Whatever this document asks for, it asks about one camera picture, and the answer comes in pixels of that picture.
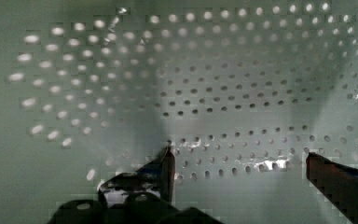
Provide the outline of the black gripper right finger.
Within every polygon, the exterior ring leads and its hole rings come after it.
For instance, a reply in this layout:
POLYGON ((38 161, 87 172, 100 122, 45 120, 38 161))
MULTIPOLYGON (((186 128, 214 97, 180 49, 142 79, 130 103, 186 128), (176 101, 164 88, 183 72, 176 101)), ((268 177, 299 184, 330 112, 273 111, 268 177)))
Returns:
POLYGON ((306 177, 352 224, 358 224, 358 169, 311 152, 306 177))

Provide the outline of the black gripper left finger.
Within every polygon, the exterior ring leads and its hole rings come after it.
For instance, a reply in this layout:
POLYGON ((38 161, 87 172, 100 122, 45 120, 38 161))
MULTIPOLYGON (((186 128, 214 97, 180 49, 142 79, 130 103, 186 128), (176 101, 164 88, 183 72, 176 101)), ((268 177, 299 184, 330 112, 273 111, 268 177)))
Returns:
POLYGON ((102 183, 96 200, 61 205, 47 224, 223 224, 195 207, 172 205, 175 157, 169 147, 134 172, 102 183))

